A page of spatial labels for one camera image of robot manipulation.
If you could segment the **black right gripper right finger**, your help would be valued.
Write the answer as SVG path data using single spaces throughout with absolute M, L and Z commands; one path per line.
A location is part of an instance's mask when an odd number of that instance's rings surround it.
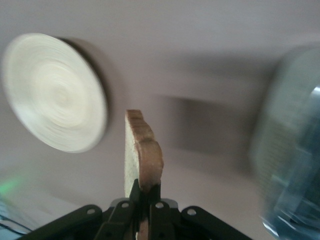
M 161 200 L 161 185 L 155 185 L 148 193 L 148 239 L 174 240 L 175 229 L 171 221 L 171 208 Z

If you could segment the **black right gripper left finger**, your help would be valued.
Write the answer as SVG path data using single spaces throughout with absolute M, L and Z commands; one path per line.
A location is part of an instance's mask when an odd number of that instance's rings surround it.
M 95 235 L 96 240 L 135 240 L 142 218 L 144 201 L 139 181 L 134 180 L 128 198 L 115 201 L 107 220 L 103 221 Z

